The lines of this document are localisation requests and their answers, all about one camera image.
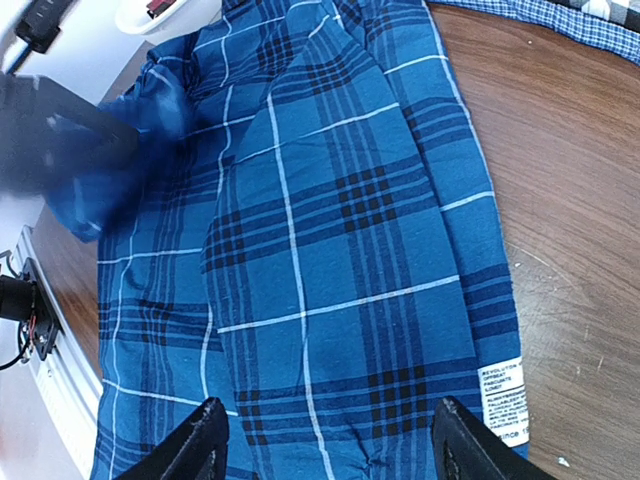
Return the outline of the blue plaid long sleeve shirt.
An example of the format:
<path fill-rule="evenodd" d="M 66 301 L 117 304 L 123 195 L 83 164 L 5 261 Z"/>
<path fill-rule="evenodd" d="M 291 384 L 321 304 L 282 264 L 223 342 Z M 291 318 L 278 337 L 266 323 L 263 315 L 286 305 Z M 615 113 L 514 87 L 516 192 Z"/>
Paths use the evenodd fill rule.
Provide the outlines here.
<path fill-rule="evenodd" d="M 134 163 L 47 197 L 98 245 L 91 477 L 204 399 L 231 479 L 432 479 L 444 396 L 520 368 L 487 165 L 422 1 L 227 1 L 107 111 Z"/>

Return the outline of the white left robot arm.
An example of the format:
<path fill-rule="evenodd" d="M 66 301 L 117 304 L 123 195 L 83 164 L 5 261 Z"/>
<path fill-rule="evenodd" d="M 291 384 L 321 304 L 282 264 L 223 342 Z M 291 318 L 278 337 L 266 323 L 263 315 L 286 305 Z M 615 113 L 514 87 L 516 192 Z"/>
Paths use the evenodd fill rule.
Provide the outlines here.
<path fill-rule="evenodd" d="M 40 196 L 73 177 L 126 168 L 139 132 L 43 75 L 19 72 L 30 55 L 45 54 L 73 1 L 30 1 L 1 37 L 5 55 L 25 43 L 1 71 L 1 193 Z"/>

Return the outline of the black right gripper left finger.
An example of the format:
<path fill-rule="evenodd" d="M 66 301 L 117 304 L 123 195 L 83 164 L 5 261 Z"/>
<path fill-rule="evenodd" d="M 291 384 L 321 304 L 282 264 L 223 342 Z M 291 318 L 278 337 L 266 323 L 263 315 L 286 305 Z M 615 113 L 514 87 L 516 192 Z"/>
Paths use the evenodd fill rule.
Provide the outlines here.
<path fill-rule="evenodd" d="M 218 398 L 206 399 L 143 460 L 120 480 L 190 480 L 226 478 L 229 420 Z"/>

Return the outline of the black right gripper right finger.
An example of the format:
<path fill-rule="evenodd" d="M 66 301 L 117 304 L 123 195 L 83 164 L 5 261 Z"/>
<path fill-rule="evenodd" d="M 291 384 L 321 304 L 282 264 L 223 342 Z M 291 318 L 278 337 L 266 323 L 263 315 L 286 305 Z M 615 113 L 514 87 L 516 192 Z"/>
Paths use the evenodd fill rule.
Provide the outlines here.
<path fill-rule="evenodd" d="M 438 479 L 550 480 L 452 396 L 439 401 L 431 436 Z"/>

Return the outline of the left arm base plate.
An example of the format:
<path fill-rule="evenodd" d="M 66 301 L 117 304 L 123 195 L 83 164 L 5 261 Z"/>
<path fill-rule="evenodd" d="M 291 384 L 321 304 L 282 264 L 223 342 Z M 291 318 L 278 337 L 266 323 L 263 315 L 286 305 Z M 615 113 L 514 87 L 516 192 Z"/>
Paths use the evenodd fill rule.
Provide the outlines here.
<path fill-rule="evenodd" d="M 61 332 L 59 316 L 47 293 L 48 284 L 39 273 L 33 258 L 26 259 L 21 278 L 28 281 L 33 290 L 32 313 L 27 320 L 19 323 L 18 349 L 22 350 L 28 345 L 21 362 L 26 363 L 35 356 L 45 361 L 53 352 L 57 336 Z"/>

